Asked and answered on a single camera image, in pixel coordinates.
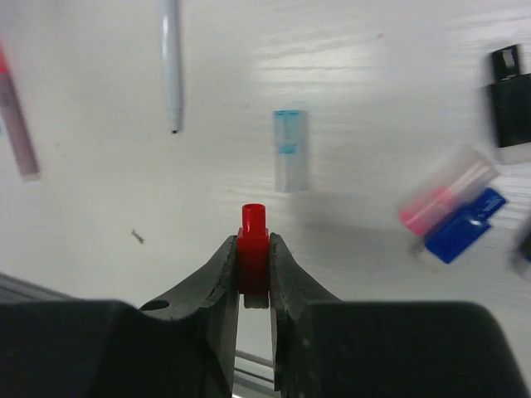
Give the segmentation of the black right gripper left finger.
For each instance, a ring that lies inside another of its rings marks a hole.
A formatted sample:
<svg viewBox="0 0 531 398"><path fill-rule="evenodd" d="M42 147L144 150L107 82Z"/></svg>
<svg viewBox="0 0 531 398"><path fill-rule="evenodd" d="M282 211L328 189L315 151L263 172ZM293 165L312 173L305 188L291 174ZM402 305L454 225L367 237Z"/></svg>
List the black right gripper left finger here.
<svg viewBox="0 0 531 398"><path fill-rule="evenodd" d="M140 308L116 300L1 307L4 397L229 397L236 238Z"/></svg>

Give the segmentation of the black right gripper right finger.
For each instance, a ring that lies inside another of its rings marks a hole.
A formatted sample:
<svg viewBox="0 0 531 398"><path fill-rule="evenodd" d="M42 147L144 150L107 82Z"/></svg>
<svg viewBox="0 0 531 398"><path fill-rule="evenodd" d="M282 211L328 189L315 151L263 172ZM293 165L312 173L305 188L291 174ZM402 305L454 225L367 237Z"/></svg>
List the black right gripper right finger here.
<svg viewBox="0 0 531 398"><path fill-rule="evenodd" d="M348 302L269 248L275 389L283 397L520 397L493 315L457 301Z"/></svg>

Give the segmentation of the pink highlighter cap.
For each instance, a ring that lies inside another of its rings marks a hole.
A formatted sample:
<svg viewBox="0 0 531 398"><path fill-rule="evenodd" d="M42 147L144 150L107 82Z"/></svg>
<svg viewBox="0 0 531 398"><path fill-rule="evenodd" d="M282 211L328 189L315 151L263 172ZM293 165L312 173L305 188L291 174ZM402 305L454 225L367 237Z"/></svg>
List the pink highlighter cap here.
<svg viewBox="0 0 531 398"><path fill-rule="evenodd" d="M427 235L498 176L498 169L482 152L463 148L405 197L397 208L398 219L412 234Z"/></svg>

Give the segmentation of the blue highlighter cap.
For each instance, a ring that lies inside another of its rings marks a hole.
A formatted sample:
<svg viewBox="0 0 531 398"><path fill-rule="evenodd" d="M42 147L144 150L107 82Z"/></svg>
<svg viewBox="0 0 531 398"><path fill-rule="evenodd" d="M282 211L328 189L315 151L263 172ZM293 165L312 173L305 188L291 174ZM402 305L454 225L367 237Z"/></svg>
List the blue highlighter cap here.
<svg viewBox="0 0 531 398"><path fill-rule="evenodd" d="M275 189L303 192L309 189L308 113L298 109L273 112Z"/></svg>

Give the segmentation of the pink highlighter pen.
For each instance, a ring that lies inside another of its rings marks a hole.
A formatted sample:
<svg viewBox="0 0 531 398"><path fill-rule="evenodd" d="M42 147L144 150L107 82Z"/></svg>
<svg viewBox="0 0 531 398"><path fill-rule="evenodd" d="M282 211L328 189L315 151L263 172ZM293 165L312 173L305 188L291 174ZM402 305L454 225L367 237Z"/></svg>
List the pink highlighter pen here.
<svg viewBox="0 0 531 398"><path fill-rule="evenodd" d="M40 178L40 167L3 49L1 49L1 118L19 174L24 181L36 181Z"/></svg>

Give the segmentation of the black marker cap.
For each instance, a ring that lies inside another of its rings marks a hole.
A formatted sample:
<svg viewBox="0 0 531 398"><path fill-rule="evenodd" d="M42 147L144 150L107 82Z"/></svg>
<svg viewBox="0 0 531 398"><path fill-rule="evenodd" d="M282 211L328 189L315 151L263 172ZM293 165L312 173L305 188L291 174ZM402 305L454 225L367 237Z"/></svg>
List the black marker cap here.
<svg viewBox="0 0 531 398"><path fill-rule="evenodd" d="M502 164L530 161L530 72L519 43L501 42L481 60L487 139Z"/></svg>

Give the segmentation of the blue marker cap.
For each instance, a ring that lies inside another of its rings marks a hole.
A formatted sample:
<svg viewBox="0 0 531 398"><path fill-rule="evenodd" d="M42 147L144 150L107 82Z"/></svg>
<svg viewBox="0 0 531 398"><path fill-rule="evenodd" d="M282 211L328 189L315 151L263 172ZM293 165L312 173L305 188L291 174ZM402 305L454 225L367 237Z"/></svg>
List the blue marker cap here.
<svg viewBox="0 0 531 398"><path fill-rule="evenodd" d="M506 203L495 189L486 187L415 242L412 256L432 269L451 264L491 228L490 218Z"/></svg>

